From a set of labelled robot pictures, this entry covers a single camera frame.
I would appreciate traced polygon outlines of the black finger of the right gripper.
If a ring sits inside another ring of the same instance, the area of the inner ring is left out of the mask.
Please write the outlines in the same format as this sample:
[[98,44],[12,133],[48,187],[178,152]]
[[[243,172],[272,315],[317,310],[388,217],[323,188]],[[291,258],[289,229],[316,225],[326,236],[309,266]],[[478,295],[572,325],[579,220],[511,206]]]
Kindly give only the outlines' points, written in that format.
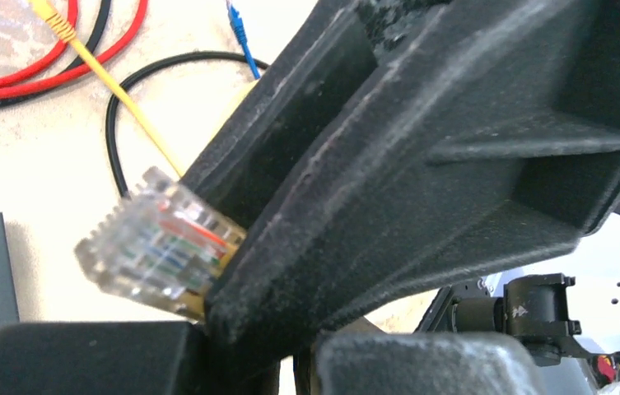
[[181,182],[244,228],[376,69],[355,1],[320,1]]
[[620,201],[620,1],[355,2],[377,67],[207,296],[220,349],[570,253]]

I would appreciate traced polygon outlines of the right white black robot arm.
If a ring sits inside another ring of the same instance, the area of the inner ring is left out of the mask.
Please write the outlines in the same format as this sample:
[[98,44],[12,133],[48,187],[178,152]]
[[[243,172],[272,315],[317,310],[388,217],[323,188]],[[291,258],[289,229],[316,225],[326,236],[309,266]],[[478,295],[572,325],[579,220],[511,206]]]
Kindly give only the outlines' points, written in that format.
[[620,351],[620,1],[321,1],[182,178],[247,231],[203,301],[261,369],[403,298],[545,362]]

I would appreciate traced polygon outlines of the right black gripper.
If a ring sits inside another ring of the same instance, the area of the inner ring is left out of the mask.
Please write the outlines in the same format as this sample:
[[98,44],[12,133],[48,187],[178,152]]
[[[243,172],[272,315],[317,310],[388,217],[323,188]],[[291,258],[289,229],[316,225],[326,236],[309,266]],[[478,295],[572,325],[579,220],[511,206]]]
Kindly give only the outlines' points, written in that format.
[[515,338],[541,367],[563,357],[587,360],[594,354],[575,337],[582,333],[570,318],[566,290],[576,284],[562,273],[516,278],[494,296],[484,280],[440,288],[416,332],[498,332]]

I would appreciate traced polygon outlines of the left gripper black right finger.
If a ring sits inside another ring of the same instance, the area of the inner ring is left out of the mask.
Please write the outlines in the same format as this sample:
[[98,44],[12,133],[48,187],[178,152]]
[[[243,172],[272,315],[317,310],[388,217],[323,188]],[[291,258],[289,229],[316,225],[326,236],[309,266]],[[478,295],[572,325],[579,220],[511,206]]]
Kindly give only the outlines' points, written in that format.
[[544,394],[531,356],[498,333],[344,333],[315,352],[322,394]]

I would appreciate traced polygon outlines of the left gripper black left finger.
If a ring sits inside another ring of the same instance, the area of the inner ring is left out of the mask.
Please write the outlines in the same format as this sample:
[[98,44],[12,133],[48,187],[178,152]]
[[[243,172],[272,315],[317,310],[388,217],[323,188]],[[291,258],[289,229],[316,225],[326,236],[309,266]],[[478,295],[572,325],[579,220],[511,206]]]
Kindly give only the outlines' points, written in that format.
[[280,367],[227,379],[186,321],[22,323],[0,329],[0,394],[277,394]]

